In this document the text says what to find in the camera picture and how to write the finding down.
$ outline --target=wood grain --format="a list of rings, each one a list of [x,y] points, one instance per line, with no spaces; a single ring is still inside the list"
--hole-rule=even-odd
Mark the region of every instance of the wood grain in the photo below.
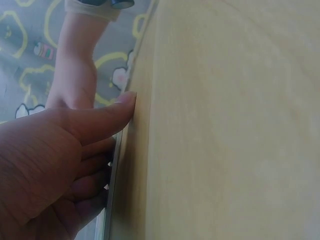
[[[319,11],[160,1],[132,79],[127,239],[319,239]]]

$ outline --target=finger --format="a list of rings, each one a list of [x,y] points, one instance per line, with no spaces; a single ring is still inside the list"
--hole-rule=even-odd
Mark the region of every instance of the finger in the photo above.
[[[85,160],[92,156],[105,152],[112,152],[116,145],[116,140],[113,137],[86,145],[82,148],[82,159]]]
[[[110,180],[111,167],[107,167],[90,176],[84,176],[73,182],[70,193],[73,201],[78,202],[96,196]]]
[[[81,219],[80,226],[84,227],[92,219],[94,219],[101,212],[101,210],[107,206],[107,202],[108,190],[103,188],[97,196],[76,203],[75,209]]]
[[[92,175],[101,169],[105,169],[111,160],[111,153],[100,154],[83,160],[80,163],[79,170],[76,174],[76,179]]]
[[[52,95],[54,95],[54,93],[49,94],[48,99],[45,103],[45,107],[47,109],[67,107],[66,103],[63,101],[63,99],[60,96],[52,96]]]
[[[136,94],[125,92],[116,102],[100,109],[73,110],[66,128],[82,146],[109,138],[122,130],[134,114]]]

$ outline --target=cartoon character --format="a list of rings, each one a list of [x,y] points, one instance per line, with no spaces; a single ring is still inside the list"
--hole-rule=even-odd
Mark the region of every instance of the cartoon character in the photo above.
[[[42,57],[44,59],[50,59],[52,60],[54,58],[54,48],[44,44],[43,42],[36,42],[33,53],[36,56]]]
[[[18,119],[24,116],[29,116],[32,114],[39,113],[43,110],[45,110],[45,106],[43,105],[37,105],[35,108],[27,108],[27,106],[24,103],[22,103],[15,111],[15,118]]]
[[[122,90],[126,87],[128,80],[130,78],[130,73],[134,64],[134,60],[135,60],[134,53],[133,51],[131,51],[128,54],[128,60],[126,62],[127,68],[120,67],[120,68],[116,68],[113,71],[112,83],[115,86],[117,86],[118,89]]]

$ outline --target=sleeve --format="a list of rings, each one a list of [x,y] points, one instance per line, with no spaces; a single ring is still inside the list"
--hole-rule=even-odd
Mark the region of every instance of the sleeve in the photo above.
[[[65,0],[64,6],[66,12],[92,15],[109,22],[115,22],[120,14],[120,10],[113,9],[109,1],[96,6],[79,0]]]

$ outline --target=fingernail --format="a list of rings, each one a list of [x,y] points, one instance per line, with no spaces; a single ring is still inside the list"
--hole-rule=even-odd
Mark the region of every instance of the fingernail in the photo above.
[[[117,104],[117,103],[128,104],[128,103],[132,102],[136,97],[137,97],[136,92],[126,91],[125,93],[118,96],[114,103],[115,104]]]

